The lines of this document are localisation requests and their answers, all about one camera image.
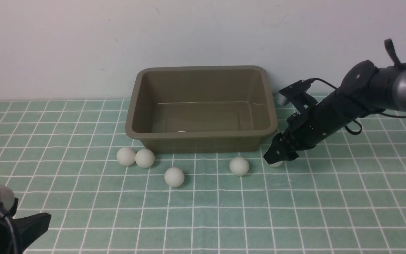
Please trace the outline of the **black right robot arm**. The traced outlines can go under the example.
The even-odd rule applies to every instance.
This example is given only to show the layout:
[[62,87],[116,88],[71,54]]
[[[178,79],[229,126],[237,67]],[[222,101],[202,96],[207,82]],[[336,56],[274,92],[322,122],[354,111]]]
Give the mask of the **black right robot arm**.
[[298,110],[287,129],[272,139],[264,154],[270,166],[298,158],[348,124],[386,110],[406,113],[406,63],[378,68],[366,60],[355,65],[339,87],[318,102],[307,93],[315,78],[303,79],[279,91]]

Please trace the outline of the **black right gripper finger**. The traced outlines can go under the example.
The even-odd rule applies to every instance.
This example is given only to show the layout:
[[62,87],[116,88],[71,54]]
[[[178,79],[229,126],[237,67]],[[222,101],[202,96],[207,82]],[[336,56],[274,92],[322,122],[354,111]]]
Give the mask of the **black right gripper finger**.
[[280,149],[280,161],[294,161],[299,158],[299,154],[294,149],[281,148]]
[[278,133],[272,139],[272,143],[265,152],[263,158],[267,164],[272,164],[280,161],[280,149],[287,148],[287,145],[284,142],[283,133]]

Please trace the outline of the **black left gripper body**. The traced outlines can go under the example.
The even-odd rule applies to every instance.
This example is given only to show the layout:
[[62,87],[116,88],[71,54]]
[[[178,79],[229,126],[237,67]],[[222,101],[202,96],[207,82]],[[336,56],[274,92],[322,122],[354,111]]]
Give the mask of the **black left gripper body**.
[[5,221],[0,220],[0,254],[14,254],[13,240],[20,241],[22,254],[32,243],[44,235],[50,226],[52,216],[39,213],[28,217],[13,219],[13,230]]

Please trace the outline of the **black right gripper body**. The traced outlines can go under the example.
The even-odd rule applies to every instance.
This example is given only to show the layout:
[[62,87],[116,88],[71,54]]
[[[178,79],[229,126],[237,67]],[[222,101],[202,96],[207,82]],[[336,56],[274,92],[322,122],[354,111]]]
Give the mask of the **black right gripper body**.
[[342,129],[357,117],[356,103],[332,92],[305,112],[290,118],[284,132],[287,148],[304,151]]

